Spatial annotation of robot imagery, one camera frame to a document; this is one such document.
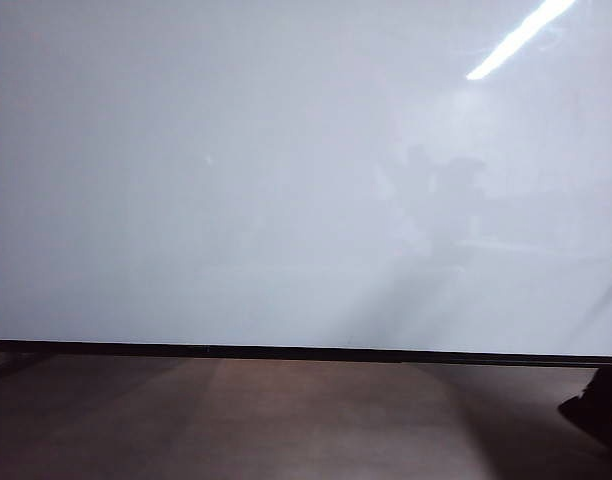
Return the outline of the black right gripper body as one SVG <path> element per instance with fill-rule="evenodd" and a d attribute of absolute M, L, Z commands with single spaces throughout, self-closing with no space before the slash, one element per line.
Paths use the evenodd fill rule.
<path fill-rule="evenodd" d="M 612 431 L 612 367 L 598 369 L 582 394 L 561 403 L 558 412 L 584 431 Z"/>

